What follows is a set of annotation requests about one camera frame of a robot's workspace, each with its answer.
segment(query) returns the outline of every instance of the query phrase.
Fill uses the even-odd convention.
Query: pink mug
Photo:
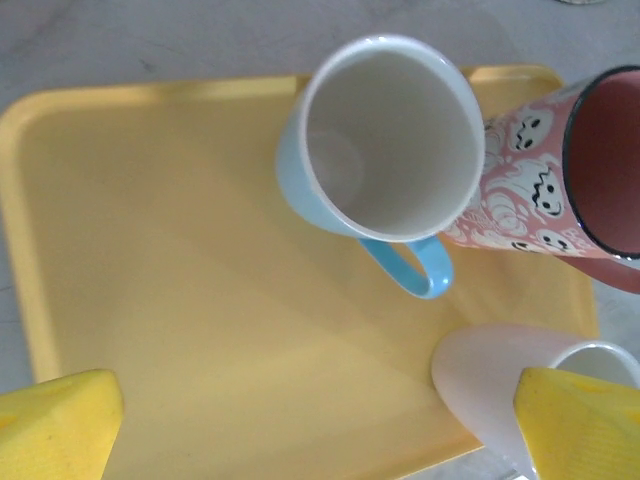
[[[640,66],[563,88],[485,124],[482,178],[443,233],[548,253],[640,293]]]

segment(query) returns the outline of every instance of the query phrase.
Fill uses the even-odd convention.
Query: mug with ghost pattern
[[[479,187],[444,234],[558,255],[640,293],[640,272],[620,263],[640,259],[638,112],[640,66],[627,65],[488,121]]]

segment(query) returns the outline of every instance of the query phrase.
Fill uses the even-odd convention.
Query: white mug
[[[522,370],[559,368],[640,387],[640,364],[600,340],[525,325],[491,324],[456,330],[436,346],[433,382],[451,412],[485,446],[537,479],[513,400]]]
[[[480,178],[484,127],[476,98],[442,54],[417,40],[357,40],[320,67],[282,134],[277,176],[308,222],[356,237],[422,298],[451,284],[435,234],[464,210]],[[427,273],[389,243],[404,243]]]

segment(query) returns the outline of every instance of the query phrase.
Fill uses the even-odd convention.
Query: yellow tray
[[[560,86],[464,69],[492,115]],[[273,154],[306,77],[39,93],[0,122],[0,194],[37,380],[115,370],[106,479],[393,478],[479,446],[429,377],[468,323],[597,336],[589,280],[543,255],[450,247],[407,295],[286,206]]]

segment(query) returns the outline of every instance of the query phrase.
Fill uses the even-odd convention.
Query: light blue mug
[[[277,176],[301,217],[358,238],[398,284],[433,298],[453,280],[435,234],[464,210],[483,161],[482,116],[458,69],[417,40],[377,35],[314,75],[282,134]]]

